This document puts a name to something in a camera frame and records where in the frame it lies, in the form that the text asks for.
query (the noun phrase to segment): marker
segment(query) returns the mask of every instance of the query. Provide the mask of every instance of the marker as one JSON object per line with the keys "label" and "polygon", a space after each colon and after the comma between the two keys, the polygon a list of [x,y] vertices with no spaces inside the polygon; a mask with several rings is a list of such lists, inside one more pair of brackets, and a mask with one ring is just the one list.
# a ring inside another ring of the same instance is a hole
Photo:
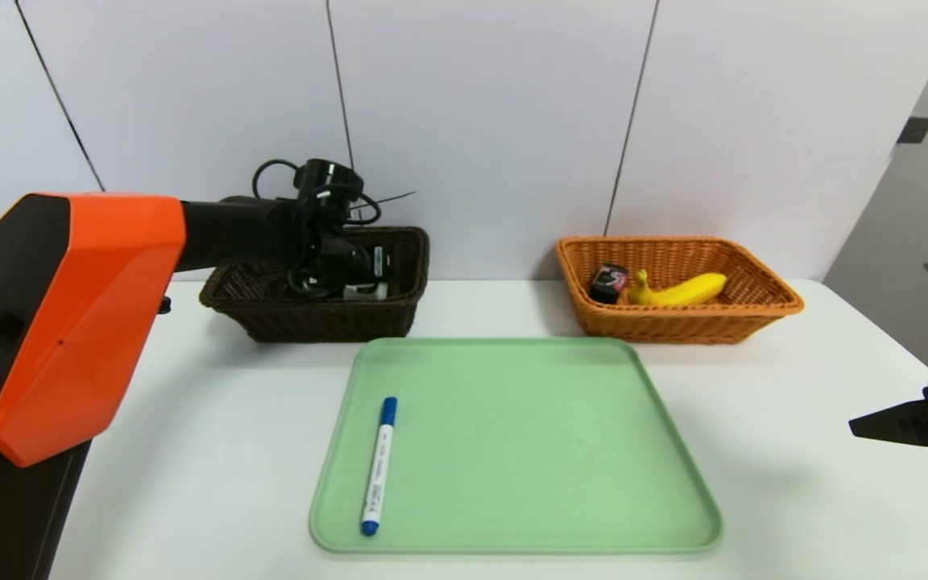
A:
{"label": "marker", "polygon": [[379,531],[382,519],[382,500],[386,495],[386,477],[389,474],[389,454],[393,449],[393,423],[396,421],[396,397],[386,397],[382,402],[382,424],[379,438],[375,442],[375,459],[371,460],[371,478],[367,482],[364,498],[364,517],[360,532],[374,536]]}

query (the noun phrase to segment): plastic tray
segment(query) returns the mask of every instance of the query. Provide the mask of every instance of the plastic tray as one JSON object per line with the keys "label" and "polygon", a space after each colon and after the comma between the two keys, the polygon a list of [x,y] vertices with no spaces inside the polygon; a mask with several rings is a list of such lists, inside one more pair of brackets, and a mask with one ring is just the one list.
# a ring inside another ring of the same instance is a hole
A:
{"label": "plastic tray", "polygon": [[[382,526],[365,537],[387,396],[399,405]],[[695,552],[721,531],[640,360],[614,338],[365,345],[310,511],[334,552]]]}

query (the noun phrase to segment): black line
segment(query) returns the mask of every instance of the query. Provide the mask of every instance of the black line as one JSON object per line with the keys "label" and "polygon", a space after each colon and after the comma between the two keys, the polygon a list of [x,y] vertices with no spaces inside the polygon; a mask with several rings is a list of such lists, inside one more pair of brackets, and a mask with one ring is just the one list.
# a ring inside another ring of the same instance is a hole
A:
{"label": "black line", "polygon": [[92,158],[88,156],[88,150],[85,148],[85,144],[81,142],[81,136],[77,134],[77,128],[74,127],[74,121],[71,121],[70,113],[67,111],[67,106],[63,104],[63,99],[60,97],[60,91],[56,88],[56,82],[52,80],[52,75],[48,73],[48,66],[45,66],[45,59],[41,58],[41,51],[38,49],[38,44],[34,40],[34,34],[31,32],[31,27],[27,23],[27,16],[23,15],[23,8],[19,5],[19,0],[16,0],[16,11],[19,12],[19,19],[23,22],[23,29],[27,30],[27,37],[31,40],[31,45],[34,47],[34,54],[38,56],[38,62],[41,63],[41,69],[45,71],[45,78],[48,79],[49,87],[52,87],[52,94],[56,95],[56,102],[60,103],[60,109],[63,110],[63,117],[66,117],[67,124],[70,125],[70,132],[74,135],[74,140],[77,141],[77,146],[81,148],[81,154],[85,156],[85,162],[88,163],[88,169],[92,170],[92,176],[95,177],[95,183],[99,186],[99,191],[106,191],[106,188],[102,186],[102,180],[99,179],[99,172],[96,172],[95,165],[92,165]]}
{"label": "black line", "polygon": [[629,133],[636,118],[636,103],[640,102],[640,89],[644,87],[644,73],[647,72],[647,56],[651,54],[651,38],[654,38],[654,25],[657,23],[657,10],[661,0],[654,2],[654,14],[651,14],[651,29],[647,32],[647,47],[644,48],[644,62],[640,64],[640,76],[636,78],[636,94],[632,97],[632,111],[629,113],[629,128],[625,130],[625,143],[622,146],[622,159],[618,162],[618,175],[615,175],[615,190],[611,191],[611,206],[607,209],[607,223],[603,224],[603,234],[611,227],[611,214],[615,212],[615,198],[618,197],[618,183],[622,180],[622,166],[625,165],[625,150],[629,148]]}
{"label": "black line", "polygon": [[332,37],[332,57],[335,59],[335,80],[338,81],[338,100],[342,103],[342,125],[346,128],[346,150],[350,152],[350,168],[356,169],[353,165],[353,142],[350,141],[350,119],[346,116],[346,97],[342,95],[342,71],[338,68],[338,51],[335,49],[335,25],[332,24],[331,0],[325,0],[325,11],[328,12],[328,33]]}

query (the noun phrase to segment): orange wicker basket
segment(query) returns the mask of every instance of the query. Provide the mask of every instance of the orange wicker basket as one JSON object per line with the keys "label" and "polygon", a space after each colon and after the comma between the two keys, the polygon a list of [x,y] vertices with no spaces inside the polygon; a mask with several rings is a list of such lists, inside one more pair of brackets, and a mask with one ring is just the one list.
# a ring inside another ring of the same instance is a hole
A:
{"label": "orange wicker basket", "polygon": [[[557,259],[568,280],[578,323],[594,337],[629,342],[733,344],[804,309],[804,301],[745,247],[721,238],[564,238]],[[695,307],[600,304],[587,294],[605,263],[647,269],[652,288],[667,288],[706,272],[728,276],[725,289]]]}

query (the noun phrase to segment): basket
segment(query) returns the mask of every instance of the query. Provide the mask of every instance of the basket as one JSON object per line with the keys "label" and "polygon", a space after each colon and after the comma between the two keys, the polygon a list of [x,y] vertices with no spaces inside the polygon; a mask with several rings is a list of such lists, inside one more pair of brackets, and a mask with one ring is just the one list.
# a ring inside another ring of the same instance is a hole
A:
{"label": "basket", "polygon": [[417,301],[428,282],[428,235],[415,227],[346,229],[351,242],[382,245],[399,275],[389,298],[310,298],[288,287],[283,271],[257,271],[250,264],[219,267],[199,301],[235,319],[257,342],[367,342],[406,337]]}
{"label": "basket", "polygon": [[[594,337],[629,342],[734,344],[804,309],[804,302],[743,246],[721,238],[564,238],[557,243],[578,323]],[[600,304],[587,294],[605,263],[645,268],[652,288],[667,288],[706,272],[728,276],[725,289],[695,307]]]}

